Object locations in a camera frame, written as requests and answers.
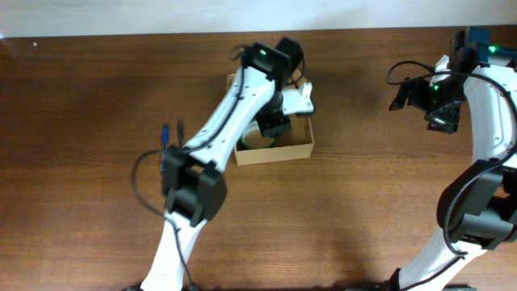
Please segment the wooden table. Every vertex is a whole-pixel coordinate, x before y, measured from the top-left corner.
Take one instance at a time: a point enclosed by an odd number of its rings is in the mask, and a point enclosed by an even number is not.
[[[162,222],[133,199],[134,159],[165,121],[191,137],[225,93],[236,44],[304,47],[314,84],[313,157],[237,167],[189,264],[205,288],[356,285],[409,263],[437,226],[441,192],[470,164],[460,131],[426,131],[423,113],[388,112],[395,62],[434,64],[459,28],[362,29],[2,40],[0,289],[113,290],[149,271]],[[493,27],[517,46],[517,27]],[[395,77],[422,73],[401,69]],[[141,169],[156,205],[158,162]],[[454,279],[514,290],[517,246],[501,245]]]

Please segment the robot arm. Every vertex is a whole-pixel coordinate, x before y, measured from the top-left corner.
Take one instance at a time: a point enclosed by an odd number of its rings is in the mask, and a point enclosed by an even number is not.
[[[314,112],[310,83],[284,89],[302,59],[299,44],[287,38],[275,48],[259,43],[245,47],[242,66],[206,125],[185,148],[167,150],[162,181],[166,222],[153,266],[139,290],[183,287],[183,263],[225,200],[223,172],[245,127],[255,118],[263,136],[275,137],[290,128],[289,114]],[[179,230],[177,236],[171,222]]]
[[[473,126],[473,165],[443,192],[439,228],[417,258],[393,274],[390,290],[441,290],[468,262],[517,238],[517,55],[505,48],[497,56],[496,50],[490,32],[470,28],[455,37],[452,59],[444,56],[435,72],[472,72],[504,91],[480,78],[442,74],[402,86],[390,107],[401,109],[408,99],[426,112],[428,129],[454,133],[466,98]],[[508,92],[510,99],[503,98]],[[494,196],[500,187],[507,198]]]

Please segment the cardboard box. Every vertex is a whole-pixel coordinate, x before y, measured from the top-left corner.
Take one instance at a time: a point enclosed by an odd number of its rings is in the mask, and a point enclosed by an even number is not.
[[[226,79],[226,89],[233,82],[234,74]],[[307,82],[302,78],[300,84]],[[276,138],[274,147],[269,149],[248,150],[239,141],[233,148],[235,159],[239,166],[250,165],[262,162],[277,162],[297,158],[310,158],[314,147],[313,129],[310,124],[310,118],[289,116],[291,119],[291,129]]]

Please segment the white wall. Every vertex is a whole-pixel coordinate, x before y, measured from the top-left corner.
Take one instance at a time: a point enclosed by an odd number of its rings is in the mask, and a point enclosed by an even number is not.
[[[4,36],[517,24],[517,0],[0,0]]]

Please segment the blue pen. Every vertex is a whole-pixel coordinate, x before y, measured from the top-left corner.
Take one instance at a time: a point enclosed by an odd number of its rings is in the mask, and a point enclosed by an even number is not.
[[[162,127],[162,149],[166,150],[167,146],[169,145],[169,125],[163,124]],[[164,171],[164,163],[165,163],[165,157],[163,157],[160,160],[160,173],[163,174]]]

